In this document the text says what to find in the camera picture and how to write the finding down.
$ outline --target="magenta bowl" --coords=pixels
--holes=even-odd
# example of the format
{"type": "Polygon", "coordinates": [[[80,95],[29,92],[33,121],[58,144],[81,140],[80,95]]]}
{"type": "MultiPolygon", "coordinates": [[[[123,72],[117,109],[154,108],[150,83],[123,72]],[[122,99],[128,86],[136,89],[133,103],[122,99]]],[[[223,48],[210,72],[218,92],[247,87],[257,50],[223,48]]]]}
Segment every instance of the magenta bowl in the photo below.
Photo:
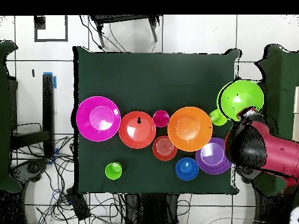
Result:
{"type": "Polygon", "coordinates": [[[155,112],[152,120],[157,127],[164,127],[168,125],[169,115],[166,111],[159,110],[155,112]]]}
{"type": "Polygon", "coordinates": [[[93,96],[79,105],[76,122],[80,134],[88,140],[102,142],[119,130],[120,112],[113,101],[93,96]]]}

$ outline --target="table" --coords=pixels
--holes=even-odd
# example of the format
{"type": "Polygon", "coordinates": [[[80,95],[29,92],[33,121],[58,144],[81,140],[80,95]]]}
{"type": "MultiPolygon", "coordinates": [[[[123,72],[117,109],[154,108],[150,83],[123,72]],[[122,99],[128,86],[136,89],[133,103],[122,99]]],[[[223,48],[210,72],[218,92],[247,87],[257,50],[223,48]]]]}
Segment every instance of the table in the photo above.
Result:
{"type": "MultiPolygon", "coordinates": [[[[239,56],[237,49],[225,54],[89,52],[82,47],[73,47],[73,51],[79,86],[76,103],[104,96],[116,103],[122,117],[138,110],[152,116],[160,109],[171,116],[184,106],[211,112],[218,92],[234,80],[234,62],[239,56]]],[[[213,137],[225,138],[231,126],[230,121],[213,126],[213,137]]],[[[156,138],[161,135],[167,135],[167,127],[157,128],[156,138]]],[[[231,169],[220,175],[200,171],[192,181],[179,179],[175,164],[183,157],[195,159],[195,152],[179,150],[171,161],[162,162],[154,156],[152,144],[131,149],[118,133],[105,142],[92,142],[79,134],[78,192],[237,193],[231,186],[231,169]],[[114,161],[121,163],[123,174],[118,180],[109,180],[105,167],[114,161]]]]}

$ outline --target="small red bowl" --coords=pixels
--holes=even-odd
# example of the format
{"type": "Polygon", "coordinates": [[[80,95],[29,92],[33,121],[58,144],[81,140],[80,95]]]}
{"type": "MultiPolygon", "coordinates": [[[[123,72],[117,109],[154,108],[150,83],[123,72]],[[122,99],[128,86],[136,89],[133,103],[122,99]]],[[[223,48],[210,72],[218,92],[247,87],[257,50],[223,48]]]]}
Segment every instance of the small red bowl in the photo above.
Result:
{"type": "Polygon", "coordinates": [[[159,160],[165,162],[175,157],[178,148],[172,144],[168,136],[160,136],[155,140],[152,151],[159,160]]]}

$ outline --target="green bowl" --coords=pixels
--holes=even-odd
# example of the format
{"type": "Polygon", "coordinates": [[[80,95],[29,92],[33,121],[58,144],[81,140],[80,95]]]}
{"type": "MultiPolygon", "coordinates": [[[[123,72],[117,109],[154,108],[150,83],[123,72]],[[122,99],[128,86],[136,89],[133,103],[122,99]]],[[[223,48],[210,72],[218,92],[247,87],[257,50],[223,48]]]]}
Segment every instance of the green bowl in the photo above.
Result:
{"type": "Polygon", "coordinates": [[[227,122],[227,117],[223,115],[223,113],[216,109],[209,114],[211,121],[216,126],[224,125],[227,122]]]}
{"type": "Polygon", "coordinates": [[[260,111],[264,104],[264,94],[258,84],[251,80],[236,80],[226,84],[217,96],[217,108],[227,118],[239,121],[237,114],[247,107],[260,111]]]}
{"type": "Polygon", "coordinates": [[[112,162],[105,168],[105,175],[111,180],[117,180],[121,176],[122,168],[119,162],[112,162]]]}

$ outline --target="orange bowl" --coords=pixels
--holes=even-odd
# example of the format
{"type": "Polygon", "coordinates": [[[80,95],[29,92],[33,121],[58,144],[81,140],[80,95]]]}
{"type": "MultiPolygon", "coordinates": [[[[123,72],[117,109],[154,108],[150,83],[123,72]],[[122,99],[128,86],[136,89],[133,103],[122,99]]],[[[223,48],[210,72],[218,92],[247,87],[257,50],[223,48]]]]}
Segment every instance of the orange bowl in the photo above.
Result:
{"type": "Polygon", "coordinates": [[[168,137],[178,149],[193,152],[201,149],[212,137],[210,117],[197,107],[176,111],[168,123],[168,137]]]}

